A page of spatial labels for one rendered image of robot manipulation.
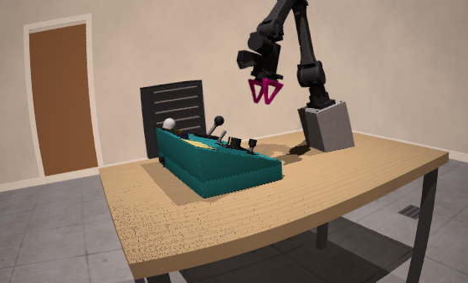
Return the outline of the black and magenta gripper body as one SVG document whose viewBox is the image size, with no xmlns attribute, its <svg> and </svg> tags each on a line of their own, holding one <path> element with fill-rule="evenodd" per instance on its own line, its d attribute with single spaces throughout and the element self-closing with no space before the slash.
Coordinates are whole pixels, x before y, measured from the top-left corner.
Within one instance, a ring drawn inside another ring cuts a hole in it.
<svg viewBox="0 0 468 283">
<path fill-rule="evenodd" d="M 269 71 L 251 71 L 251 75 L 255 76 L 254 80 L 258 80 L 261 82 L 263 82 L 262 79 L 273 80 L 275 82 L 279 82 L 278 80 L 283 80 L 283 75 L 278 75 L 276 73 L 278 61 L 278 59 L 275 59 L 273 73 Z"/>
</svg>

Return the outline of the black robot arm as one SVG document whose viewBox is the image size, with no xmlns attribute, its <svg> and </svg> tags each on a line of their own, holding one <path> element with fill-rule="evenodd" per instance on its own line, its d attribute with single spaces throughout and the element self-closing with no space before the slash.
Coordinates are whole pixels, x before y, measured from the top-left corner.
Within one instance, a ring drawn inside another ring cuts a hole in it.
<svg viewBox="0 0 468 283">
<path fill-rule="evenodd" d="M 267 18 L 258 25 L 256 32 L 249 34 L 248 47 L 258 54 L 241 50 L 236 61 L 239 69 L 254 66 L 253 71 L 273 73 L 274 58 L 279 59 L 280 56 L 280 45 L 276 42 L 283 40 L 283 24 L 292 9 L 301 51 L 301 64 L 297 65 L 297 80 L 301 87 L 310 87 L 308 88 L 310 102 L 306 103 L 307 107 L 322 110 L 336 102 L 329 98 L 325 90 L 326 76 L 322 62 L 316 61 L 314 55 L 306 6 L 308 6 L 307 0 L 279 0 Z"/>
</svg>

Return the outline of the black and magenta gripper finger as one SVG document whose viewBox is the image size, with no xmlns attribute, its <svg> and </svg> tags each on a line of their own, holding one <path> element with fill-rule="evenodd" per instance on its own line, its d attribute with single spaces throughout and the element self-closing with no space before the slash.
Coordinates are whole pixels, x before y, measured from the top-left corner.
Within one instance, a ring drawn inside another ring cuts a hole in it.
<svg viewBox="0 0 468 283">
<path fill-rule="evenodd" d="M 259 103 L 262 95 L 264 94 L 263 82 L 258 81 L 258 80 L 252 80 L 252 79 L 249 79 L 248 81 L 249 81 L 249 87 L 250 87 L 251 92 L 252 92 L 254 103 Z M 258 97 L 256 97 L 256 94 L 255 94 L 255 85 L 261 86 L 260 93 L 259 93 Z"/>
<path fill-rule="evenodd" d="M 280 91 L 280 89 L 283 87 L 283 84 L 279 82 L 275 82 L 273 80 L 267 80 L 267 79 L 262 79 L 263 81 L 263 89 L 264 89 L 264 97 L 265 97 L 265 103 L 266 105 L 269 105 L 271 101 L 274 99 L 274 97 L 277 95 L 277 93 Z M 271 97 L 268 99 L 268 87 L 269 85 L 274 86 L 275 90 L 272 93 Z"/>
</svg>

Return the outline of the teal console panel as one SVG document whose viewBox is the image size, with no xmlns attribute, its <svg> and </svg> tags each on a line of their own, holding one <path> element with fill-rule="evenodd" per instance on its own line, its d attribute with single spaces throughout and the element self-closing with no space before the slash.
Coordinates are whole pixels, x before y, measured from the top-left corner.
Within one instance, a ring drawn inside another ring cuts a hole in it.
<svg viewBox="0 0 468 283">
<path fill-rule="evenodd" d="M 211 136 L 223 123 L 224 118 L 216 116 L 207 135 L 189 135 L 172 128 L 175 120 L 166 119 L 162 129 L 156 128 L 159 162 L 202 198 L 282 179 L 282 161 L 253 152 L 257 140 L 249 139 L 246 149 L 239 138 L 222 141 L 227 131 Z"/>
</svg>

